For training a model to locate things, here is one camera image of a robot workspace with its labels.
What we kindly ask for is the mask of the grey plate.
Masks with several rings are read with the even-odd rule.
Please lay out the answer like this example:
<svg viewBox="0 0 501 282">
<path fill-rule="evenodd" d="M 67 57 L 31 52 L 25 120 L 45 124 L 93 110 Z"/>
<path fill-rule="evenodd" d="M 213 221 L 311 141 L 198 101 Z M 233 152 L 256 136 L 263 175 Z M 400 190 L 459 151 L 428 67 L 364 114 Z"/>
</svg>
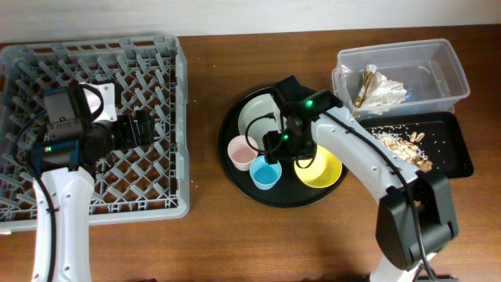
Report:
<svg viewBox="0 0 501 282">
<path fill-rule="evenodd" d="M 255 119 L 262 115 L 273 113 L 273 118 L 262 118 L 252 124 L 249 129 L 248 136 L 254 139 L 259 150 L 263 150 L 263 136 L 270 131 L 279 131 L 279 125 L 276 122 L 278 117 L 278 108 L 275 101 L 269 93 L 261 94 L 245 104 L 240 111 L 238 118 L 238 129 L 241 135 L 245 134 L 247 126 Z"/>
</svg>

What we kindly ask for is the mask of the round black tray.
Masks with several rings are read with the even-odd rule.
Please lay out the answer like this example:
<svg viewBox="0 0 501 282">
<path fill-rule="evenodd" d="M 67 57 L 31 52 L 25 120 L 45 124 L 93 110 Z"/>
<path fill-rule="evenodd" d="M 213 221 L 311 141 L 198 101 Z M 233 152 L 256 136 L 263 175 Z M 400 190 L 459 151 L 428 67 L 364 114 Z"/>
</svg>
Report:
<svg viewBox="0 0 501 282">
<path fill-rule="evenodd" d="M 328 197 L 338 188 L 348 174 L 343 167 L 338 180 L 326 188 L 312 188 L 305 185 L 294 171 L 294 163 L 290 160 L 280 161 L 283 173 L 278 183 L 269 190 L 260 190 L 251 179 L 248 172 L 238 170 L 231 162 L 227 146 L 231 139 L 239 133 L 237 120 L 240 111 L 251 99 L 273 92 L 272 86 L 255 90 L 236 102 L 225 115 L 218 135 L 218 156 L 222 167 L 232 184 L 249 198 L 277 208 L 298 208 L 314 204 Z"/>
</svg>

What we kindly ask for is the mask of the food scraps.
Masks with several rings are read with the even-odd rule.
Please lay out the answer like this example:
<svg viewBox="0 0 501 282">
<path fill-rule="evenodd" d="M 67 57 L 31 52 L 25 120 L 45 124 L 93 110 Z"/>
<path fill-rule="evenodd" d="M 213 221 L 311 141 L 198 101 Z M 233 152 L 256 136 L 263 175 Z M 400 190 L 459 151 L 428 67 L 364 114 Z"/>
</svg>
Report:
<svg viewBox="0 0 501 282">
<path fill-rule="evenodd" d="M 433 162 L 420 147 L 424 132 L 411 131 L 406 125 L 377 126 L 369 128 L 369 132 L 392 153 L 421 171 L 429 172 L 433 168 Z"/>
</svg>

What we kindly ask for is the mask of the black rectangular tray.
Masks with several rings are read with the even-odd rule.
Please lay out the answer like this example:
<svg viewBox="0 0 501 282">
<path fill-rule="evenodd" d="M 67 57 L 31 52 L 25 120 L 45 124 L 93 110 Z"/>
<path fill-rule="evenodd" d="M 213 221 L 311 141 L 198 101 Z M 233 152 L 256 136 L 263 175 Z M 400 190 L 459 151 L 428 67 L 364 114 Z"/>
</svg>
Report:
<svg viewBox="0 0 501 282">
<path fill-rule="evenodd" d="M 379 117 L 360 121 L 368 132 L 381 137 L 410 141 L 411 135 L 423 134 L 416 143 L 421 158 L 431 162 L 432 171 L 449 178 L 473 175 L 474 166 L 456 116 L 449 112 L 435 112 L 396 117 Z"/>
</svg>

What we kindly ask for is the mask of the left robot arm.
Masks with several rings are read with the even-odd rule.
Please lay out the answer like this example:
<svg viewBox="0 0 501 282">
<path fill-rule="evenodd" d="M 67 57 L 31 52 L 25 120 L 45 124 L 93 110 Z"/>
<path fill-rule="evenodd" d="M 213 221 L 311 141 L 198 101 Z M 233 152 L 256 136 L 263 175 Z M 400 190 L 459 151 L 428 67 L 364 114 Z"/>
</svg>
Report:
<svg viewBox="0 0 501 282">
<path fill-rule="evenodd" d="M 96 164 L 115 150 L 153 143 L 144 110 L 118 114 L 122 87 L 77 82 L 43 92 L 47 122 L 26 156 L 34 177 L 34 281 L 90 281 L 89 210 Z"/>
</svg>

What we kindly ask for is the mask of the clear plastic bin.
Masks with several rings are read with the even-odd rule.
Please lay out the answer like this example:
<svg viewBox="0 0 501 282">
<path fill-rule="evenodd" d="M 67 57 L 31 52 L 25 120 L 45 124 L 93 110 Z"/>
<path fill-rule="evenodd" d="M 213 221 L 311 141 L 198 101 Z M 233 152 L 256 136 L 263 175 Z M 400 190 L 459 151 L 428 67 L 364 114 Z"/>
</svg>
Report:
<svg viewBox="0 0 501 282">
<path fill-rule="evenodd" d="M 401 82 L 405 101 L 396 105 L 357 108 L 353 105 L 369 64 L 388 79 Z M 332 72 L 333 93 L 357 120 L 454 111 L 470 95 L 462 65 L 450 42 L 431 39 L 344 49 Z"/>
</svg>

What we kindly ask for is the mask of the gold foil wrapper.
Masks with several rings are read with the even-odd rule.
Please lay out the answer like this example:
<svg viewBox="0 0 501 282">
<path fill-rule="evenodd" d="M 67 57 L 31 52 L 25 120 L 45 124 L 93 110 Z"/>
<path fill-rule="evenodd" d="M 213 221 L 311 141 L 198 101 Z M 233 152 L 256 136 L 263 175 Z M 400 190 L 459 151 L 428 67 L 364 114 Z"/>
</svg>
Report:
<svg viewBox="0 0 501 282">
<path fill-rule="evenodd" d="M 354 102 L 355 107 L 361 107 L 361 105 L 365 99 L 366 93 L 368 91 L 368 88 L 370 86 L 370 83 L 373 80 L 373 76 L 374 76 L 373 71 L 371 71 L 371 70 L 364 71 L 364 77 L 363 77 L 364 82 L 363 82 L 362 87 L 359 90 L 359 94 Z"/>
</svg>

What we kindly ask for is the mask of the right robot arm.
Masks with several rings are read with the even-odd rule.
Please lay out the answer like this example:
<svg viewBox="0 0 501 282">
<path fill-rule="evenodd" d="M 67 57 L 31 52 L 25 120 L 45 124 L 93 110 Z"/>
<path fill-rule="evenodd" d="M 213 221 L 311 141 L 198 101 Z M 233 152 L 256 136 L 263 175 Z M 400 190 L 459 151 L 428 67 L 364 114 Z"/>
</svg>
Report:
<svg viewBox="0 0 501 282">
<path fill-rule="evenodd" d="M 371 281 L 438 280 L 430 261 L 459 233 L 449 178 L 423 172 L 367 132 L 330 91 L 314 92 L 294 76 L 271 96 L 278 131 L 265 134 L 265 160 L 312 161 L 317 147 L 337 157 L 377 203 L 376 239 L 383 254 Z"/>
</svg>

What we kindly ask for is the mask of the grey dishwasher rack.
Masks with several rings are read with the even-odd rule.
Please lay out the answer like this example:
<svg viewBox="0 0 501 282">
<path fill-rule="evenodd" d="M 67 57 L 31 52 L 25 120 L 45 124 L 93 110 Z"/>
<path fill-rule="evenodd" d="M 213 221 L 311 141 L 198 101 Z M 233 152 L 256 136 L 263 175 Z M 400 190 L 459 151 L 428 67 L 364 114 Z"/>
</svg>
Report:
<svg viewBox="0 0 501 282">
<path fill-rule="evenodd" d="M 34 230 L 32 177 L 19 159 L 42 125 L 45 91 L 72 81 L 117 90 L 118 114 L 154 121 L 149 146 L 98 164 L 92 225 L 179 219 L 189 211 L 187 62 L 173 35 L 7 46 L 1 51 L 1 231 Z"/>
</svg>

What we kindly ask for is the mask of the yellow bowl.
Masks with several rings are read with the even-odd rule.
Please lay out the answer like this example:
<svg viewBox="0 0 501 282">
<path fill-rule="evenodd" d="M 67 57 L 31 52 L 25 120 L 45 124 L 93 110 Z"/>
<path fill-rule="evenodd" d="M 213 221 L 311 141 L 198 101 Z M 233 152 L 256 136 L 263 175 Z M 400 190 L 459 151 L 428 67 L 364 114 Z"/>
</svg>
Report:
<svg viewBox="0 0 501 282">
<path fill-rule="evenodd" d="M 317 146 L 315 160 L 299 160 L 294 165 L 297 177 L 311 188 L 322 189 L 332 186 L 342 173 L 342 162 L 327 149 Z"/>
</svg>

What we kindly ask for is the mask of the blue cup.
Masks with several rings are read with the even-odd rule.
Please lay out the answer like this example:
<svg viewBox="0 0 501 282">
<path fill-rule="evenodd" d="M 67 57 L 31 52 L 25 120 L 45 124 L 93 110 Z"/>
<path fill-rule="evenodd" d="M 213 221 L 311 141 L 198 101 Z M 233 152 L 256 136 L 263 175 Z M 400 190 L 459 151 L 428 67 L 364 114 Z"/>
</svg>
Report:
<svg viewBox="0 0 501 282">
<path fill-rule="evenodd" d="M 264 156 L 257 157 L 250 165 L 250 177 L 259 190 L 270 190 L 276 185 L 283 169 L 279 162 L 269 164 Z"/>
</svg>

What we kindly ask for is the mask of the pink cup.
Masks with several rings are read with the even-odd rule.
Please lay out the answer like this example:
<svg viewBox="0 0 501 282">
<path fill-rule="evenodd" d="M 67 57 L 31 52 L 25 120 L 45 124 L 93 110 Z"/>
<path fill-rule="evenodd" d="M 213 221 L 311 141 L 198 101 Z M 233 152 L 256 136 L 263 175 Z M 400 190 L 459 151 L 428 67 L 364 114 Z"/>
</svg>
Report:
<svg viewBox="0 0 501 282">
<path fill-rule="evenodd" d="M 234 137 L 227 146 L 227 154 L 235 168 L 243 172 L 248 171 L 258 156 L 258 152 L 254 149 L 257 146 L 251 137 L 244 135 Z"/>
</svg>

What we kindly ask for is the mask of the white napkin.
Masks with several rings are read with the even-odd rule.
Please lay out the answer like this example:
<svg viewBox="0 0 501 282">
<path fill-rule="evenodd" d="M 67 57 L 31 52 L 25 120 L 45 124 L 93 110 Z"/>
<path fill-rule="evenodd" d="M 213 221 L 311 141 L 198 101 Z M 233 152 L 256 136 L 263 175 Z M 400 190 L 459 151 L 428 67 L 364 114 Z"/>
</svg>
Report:
<svg viewBox="0 0 501 282">
<path fill-rule="evenodd" d="M 355 108 L 385 107 L 405 101 L 408 91 L 404 89 L 404 85 L 401 82 L 388 79 L 373 64 L 368 64 L 364 71 L 373 71 L 374 76 L 361 107 Z"/>
</svg>

